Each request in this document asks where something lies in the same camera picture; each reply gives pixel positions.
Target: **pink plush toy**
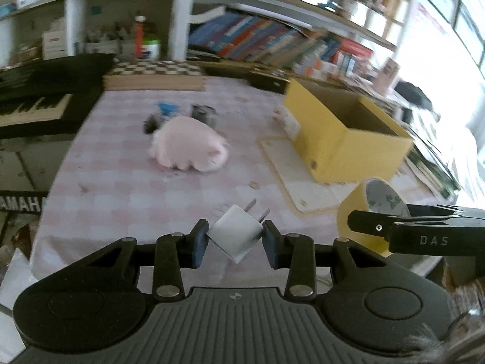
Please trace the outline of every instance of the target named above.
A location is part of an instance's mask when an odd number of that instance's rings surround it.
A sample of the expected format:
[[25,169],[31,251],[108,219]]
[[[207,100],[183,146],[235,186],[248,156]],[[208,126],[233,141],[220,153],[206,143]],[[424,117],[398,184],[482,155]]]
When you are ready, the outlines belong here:
[[162,167],[200,172],[215,171],[227,161],[225,138],[204,123],[188,116],[177,116],[153,134],[151,157]]

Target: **open cardboard box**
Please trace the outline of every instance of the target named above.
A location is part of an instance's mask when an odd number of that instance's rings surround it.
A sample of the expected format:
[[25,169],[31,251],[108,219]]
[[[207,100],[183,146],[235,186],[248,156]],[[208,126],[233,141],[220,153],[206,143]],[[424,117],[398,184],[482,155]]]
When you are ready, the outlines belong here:
[[285,128],[319,183],[390,180],[413,144],[397,122],[353,92],[293,79],[284,107]]

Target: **chessboard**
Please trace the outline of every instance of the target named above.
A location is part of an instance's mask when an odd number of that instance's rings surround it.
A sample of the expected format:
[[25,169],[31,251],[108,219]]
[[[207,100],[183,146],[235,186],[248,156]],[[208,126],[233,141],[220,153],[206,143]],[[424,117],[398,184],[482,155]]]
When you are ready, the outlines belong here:
[[104,77],[105,90],[205,90],[206,77],[189,62],[122,62]]

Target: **white power adapter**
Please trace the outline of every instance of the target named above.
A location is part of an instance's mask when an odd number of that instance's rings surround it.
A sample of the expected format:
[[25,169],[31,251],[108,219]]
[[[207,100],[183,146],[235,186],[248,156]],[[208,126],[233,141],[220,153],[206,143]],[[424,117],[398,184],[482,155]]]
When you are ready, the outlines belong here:
[[245,209],[233,205],[209,229],[207,235],[233,262],[239,263],[261,238],[262,222],[269,214],[269,209],[259,218],[254,219],[248,211],[256,204],[254,199]]

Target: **yellow tape roll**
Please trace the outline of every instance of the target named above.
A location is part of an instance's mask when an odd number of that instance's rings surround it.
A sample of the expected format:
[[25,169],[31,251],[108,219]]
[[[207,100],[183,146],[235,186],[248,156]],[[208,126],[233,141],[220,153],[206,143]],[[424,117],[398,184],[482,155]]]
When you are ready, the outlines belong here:
[[389,256],[391,254],[389,252],[389,243],[384,238],[350,230],[347,224],[347,218],[352,211],[370,211],[407,217],[410,216],[410,213],[406,202],[396,193],[396,190],[389,183],[379,178],[372,178],[361,182],[343,200],[337,212],[337,226],[340,237],[350,238],[360,245],[379,253],[381,256]]

